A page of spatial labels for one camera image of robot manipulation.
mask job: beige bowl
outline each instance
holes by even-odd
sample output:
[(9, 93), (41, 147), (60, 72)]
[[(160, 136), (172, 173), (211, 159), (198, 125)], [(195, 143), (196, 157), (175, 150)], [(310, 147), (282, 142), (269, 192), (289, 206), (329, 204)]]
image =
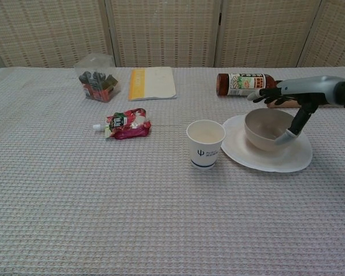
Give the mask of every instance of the beige bowl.
[(279, 151), (291, 145), (292, 140), (283, 145), (275, 145), (292, 124), (294, 117), (278, 109), (261, 108), (250, 111), (246, 115), (245, 130), (248, 140), (264, 151)]

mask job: sauce bottle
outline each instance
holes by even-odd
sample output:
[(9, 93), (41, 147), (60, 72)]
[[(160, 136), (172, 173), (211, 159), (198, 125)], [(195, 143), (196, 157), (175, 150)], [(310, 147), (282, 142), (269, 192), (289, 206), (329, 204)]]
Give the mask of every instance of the sauce bottle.
[(216, 93), (218, 96), (248, 96), (262, 88), (275, 88), (279, 82), (267, 74), (218, 74)]

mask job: white paper cup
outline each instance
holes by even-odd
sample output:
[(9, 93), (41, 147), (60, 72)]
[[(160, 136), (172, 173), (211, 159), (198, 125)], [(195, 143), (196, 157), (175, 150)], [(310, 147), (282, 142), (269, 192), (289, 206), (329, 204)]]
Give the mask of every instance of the white paper cup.
[(199, 170), (212, 168), (226, 136), (223, 126), (211, 120), (199, 120), (187, 127), (186, 134), (189, 138), (190, 159), (193, 167)]

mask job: gray textured tablecloth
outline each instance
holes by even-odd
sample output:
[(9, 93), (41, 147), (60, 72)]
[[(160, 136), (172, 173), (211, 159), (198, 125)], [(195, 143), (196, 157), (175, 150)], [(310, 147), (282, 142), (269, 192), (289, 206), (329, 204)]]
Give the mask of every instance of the gray textured tablecloth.
[[(190, 165), (185, 129), (262, 107), (218, 98), (218, 72), (345, 77), (342, 68), (176, 68), (177, 99), (129, 102), (130, 68), (109, 103), (85, 99), (72, 69), (0, 76), (0, 275), (345, 275), (345, 109), (304, 129), (310, 166), (291, 174), (220, 153)], [(148, 137), (105, 140), (93, 124), (142, 107)], [(295, 114), (295, 109), (287, 110)]]

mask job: robotic hand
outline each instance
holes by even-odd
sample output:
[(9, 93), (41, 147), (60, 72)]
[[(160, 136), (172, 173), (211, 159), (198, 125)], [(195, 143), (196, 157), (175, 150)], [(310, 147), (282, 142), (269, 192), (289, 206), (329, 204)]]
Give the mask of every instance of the robotic hand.
[(260, 102), (264, 99), (267, 104), (275, 101), (275, 105), (292, 99), (298, 102), (301, 108), (292, 125), (275, 140), (275, 144), (286, 144), (296, 139), (320, 105), (330, 104), (345, 108), (345, 79), (336, 76), (288, 79), (279, 82), (275, 88), (264, 88), (253, 92), (247, 99), (253, 102)]

